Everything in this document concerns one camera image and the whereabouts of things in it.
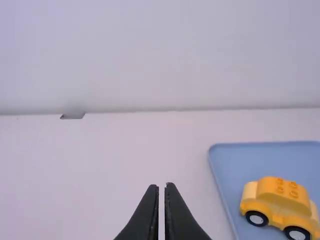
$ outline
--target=white wall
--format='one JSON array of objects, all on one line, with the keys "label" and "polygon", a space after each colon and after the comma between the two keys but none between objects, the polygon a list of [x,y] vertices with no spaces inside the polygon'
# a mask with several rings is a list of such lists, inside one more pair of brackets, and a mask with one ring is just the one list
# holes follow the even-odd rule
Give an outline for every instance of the white wall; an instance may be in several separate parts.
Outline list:
[{"label": "white wall", "polygon": [[320,106],[318,0],[2,0],[0,114]]}]

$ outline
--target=black tire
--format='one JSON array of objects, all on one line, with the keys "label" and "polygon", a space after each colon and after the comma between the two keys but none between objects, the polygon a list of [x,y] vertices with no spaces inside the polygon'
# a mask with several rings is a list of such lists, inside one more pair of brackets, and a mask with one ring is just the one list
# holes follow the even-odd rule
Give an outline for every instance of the black tire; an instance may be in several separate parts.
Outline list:
[{"label": "black tire", "polygon": [[264,227],[269,223],[267,216],[259,211],[247,211],[245,214],[245,218],[248,223],[256,227]]},{"label": "black tire", "polygon": [[290,240],[311,240],[310,232],[298,226],[287,226],[283,231]]}]

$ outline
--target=toy car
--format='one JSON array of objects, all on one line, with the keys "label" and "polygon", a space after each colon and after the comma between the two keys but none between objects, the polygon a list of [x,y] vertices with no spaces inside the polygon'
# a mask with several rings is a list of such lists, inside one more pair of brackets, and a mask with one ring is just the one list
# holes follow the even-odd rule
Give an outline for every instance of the toy car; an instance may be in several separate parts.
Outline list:
[{"label": "toy car", "polygon": [[307,190],[294,181],[265,176],[248,182],[243,189],[240,212],[256,226],[279,228],[290,240],[320,238],[320,223],[316,204]]}]

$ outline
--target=white table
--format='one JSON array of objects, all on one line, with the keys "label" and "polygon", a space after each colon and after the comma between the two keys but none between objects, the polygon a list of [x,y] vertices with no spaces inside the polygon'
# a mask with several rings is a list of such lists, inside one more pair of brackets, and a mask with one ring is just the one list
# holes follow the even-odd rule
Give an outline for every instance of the white table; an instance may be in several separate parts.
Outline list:
[{"label": "white table", "polygon": [[0,239],[112,240],[148,185],[174,182],[213,240],[231,240],[207,161],[221,142],[320,140],[320,109],[0,117]]}]

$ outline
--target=white surface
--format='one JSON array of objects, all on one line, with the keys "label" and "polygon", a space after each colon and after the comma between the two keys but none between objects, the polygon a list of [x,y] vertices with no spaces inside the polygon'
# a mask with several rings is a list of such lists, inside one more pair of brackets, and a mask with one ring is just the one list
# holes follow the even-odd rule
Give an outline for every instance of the white surface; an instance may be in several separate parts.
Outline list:
[{"label": "white surface", "polygon": [[306,239],[306,235],[304,235],[300,231],[291,231],[291,232],[289,232],[289,235],[290,235],[290,237],[292,237],[295,240],[305,240]]},{"label": "white surface", "polygon": [[257,215],[251,215],[250,216],[250,221],[253,222],[254,224],[262,224],[264,222],[262,217],[257,216]]},{"label": "white surface", "polygon": [[210,237],[231,240],[209,147],[319,139],[320,109],[2,116],[0,239],[112,240],[157,184],[164,240],[164,187],[174,182]]},{"label": "white surface", "polygon": [[318,0],[2,0],[0,114],[320,106]]}]

